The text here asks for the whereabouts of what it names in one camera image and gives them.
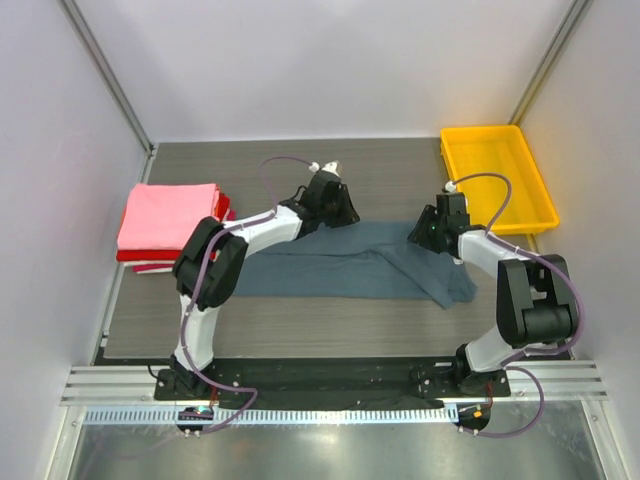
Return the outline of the blue-grey t-shirt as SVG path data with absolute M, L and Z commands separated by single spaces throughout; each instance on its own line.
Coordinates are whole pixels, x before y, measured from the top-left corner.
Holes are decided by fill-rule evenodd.
M 431 300 L 444 309 L 471 302 L 477 287 L 447 253 L 407 240 L 404 221 L 321 227 L 245 260 L 236 296 Z

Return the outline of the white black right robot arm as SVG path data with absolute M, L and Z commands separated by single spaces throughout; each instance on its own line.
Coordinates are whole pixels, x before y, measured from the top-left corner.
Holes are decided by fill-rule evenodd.
M 480 396 L 528 353 L 555 355 L 581 332 L 581 300 L 559 255 L 540 256 L 473 225 L 462 193 L 440 193 L 408 240 L 480 268 L 496 281 L 495 326 L 461 345 L 450 371 L 436 376 L 456 396 Z

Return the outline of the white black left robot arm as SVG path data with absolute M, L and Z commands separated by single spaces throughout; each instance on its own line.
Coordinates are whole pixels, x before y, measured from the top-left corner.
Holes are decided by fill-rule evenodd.
M 178 346 L 169 360 L 169 381 L 179 395 L 198 400 L 215 386 L 209 371 L 220 307 L 234 293 L 249 256 L 298 240 L 322 225 L 339 228 L 360 220 L 341 179 L 340 163 L 314 163 L 311 170 L 301 194 L 242 220 L 220 223 L 207 217 L 182 249 L 172 269 L 182 319 Z

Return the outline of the yellow plastic tray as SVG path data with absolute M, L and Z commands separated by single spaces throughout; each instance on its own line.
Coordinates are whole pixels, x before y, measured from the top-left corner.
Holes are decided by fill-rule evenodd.
M 451 180 L 480 176 L 457 186 L 474 224 L 499 236 L 540 234 L 559 226 L 551 196 L 521 129 L 515 125 L 449 127 L 440 132 Z

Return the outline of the red folded t-shirt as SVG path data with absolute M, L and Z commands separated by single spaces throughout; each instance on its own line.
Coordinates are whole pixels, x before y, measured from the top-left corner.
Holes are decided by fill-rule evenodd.
M 226 220 L 223 217 L 229 209 L 232 209 L 231 200 L 220 191 L 219 200 L 210 217 L 224 222 Z M 116 259 L 123 264 L 172 260 L 178 258 L 181 250 L 119 250 L 117 246 Z

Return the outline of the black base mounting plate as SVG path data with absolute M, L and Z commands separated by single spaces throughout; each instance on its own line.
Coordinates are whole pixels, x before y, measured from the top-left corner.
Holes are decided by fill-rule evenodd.
M 506 372 L 473 373 L 456 357 L 217 358 L 195 374 L 172 358 L 157 374 L 157 400 L 209 400 L 234 408 L 257 391 L 263 409 L 346 409 L 369 400 L 436 400 L 511 394 Z

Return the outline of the aluminium frame rail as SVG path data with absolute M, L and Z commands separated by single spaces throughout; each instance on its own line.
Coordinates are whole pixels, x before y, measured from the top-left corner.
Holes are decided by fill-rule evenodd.
M 606 401 L 604 382 L 592 360 L 514 362 L 507 372 L 512 397 L 537 398 L 528 370 L 540 382 L 548 401 Z M 74 367 L 63 390 L 63 405 L 145 404 L 154 400 L 156 381 L 144 366 Z

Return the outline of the right aluminium corner post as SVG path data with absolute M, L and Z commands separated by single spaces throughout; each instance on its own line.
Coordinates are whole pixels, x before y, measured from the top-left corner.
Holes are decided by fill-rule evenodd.
M 509 118 L 510 125 L 523 123 L 593 3 L 593 0 L 570 3 Z

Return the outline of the aluminium corner post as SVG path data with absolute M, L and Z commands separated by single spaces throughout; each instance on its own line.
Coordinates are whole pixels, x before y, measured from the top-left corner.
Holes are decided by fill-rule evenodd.
M 154 143 L 149 138 L 134 108 L 112 69 L 103 49 L 95 37 L 88 21 L 76 1 L 58 0 L 62 12 L 78 37 L 90 61 L 102 79 L 107 91 L 119 109 L 125 123 L 148 157 L 154 152 Z
M 509 118 L 510 125 L 523 123 L 593 3 L 593 0 L 570 3 Z

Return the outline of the left aluminium corner post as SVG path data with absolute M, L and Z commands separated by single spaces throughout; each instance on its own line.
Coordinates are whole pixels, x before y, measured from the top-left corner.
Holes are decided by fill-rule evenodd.
M 149 138 L 134 108 L 112 69 L 103 49 L 95 37 L 88 21 L 76 1 L 58 0 L 62 12 L 78 37 L 90 61 L 102 79 L 107 91 L 119 109 L 125 123 L 148 157 L 154 152 L 154 143 Z

